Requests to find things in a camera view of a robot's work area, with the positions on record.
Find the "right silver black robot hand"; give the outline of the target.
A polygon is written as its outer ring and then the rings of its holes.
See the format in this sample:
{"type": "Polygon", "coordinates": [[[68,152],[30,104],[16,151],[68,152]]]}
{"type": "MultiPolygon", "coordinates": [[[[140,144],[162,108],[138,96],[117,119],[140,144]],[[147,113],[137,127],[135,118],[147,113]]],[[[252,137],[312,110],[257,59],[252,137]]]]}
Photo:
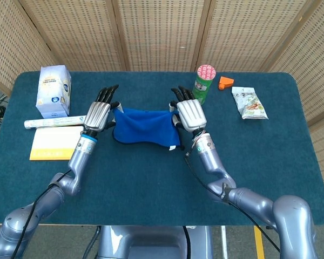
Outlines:
{"type": "Polygon", "coordinates": [[[194,94],[182,87],[171,88],[177,100],[169,103],[169,111],[173,113],[172,121],[175,127],[196,135],[206,127],[207,120],[203,108],[194,94]]]}

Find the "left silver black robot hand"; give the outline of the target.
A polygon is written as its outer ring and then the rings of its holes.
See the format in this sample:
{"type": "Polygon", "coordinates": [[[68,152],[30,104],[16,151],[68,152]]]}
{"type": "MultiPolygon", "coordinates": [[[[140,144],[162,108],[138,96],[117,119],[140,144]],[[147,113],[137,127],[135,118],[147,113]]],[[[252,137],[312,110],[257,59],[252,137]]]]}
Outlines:
{"type": "Polygon", "coordinates": [[[96,138],[99,132],[107,130],[116,125],[115,119],[107,123],[108,116],[112,110],[117,109],[123,113],[123,108],[120,102],[111,103],[113,95],[119,85],[105,87],[101,89],[95,99],[90,105],[85,121],[83,123],[82,133],[90,137],[96,138]]]}

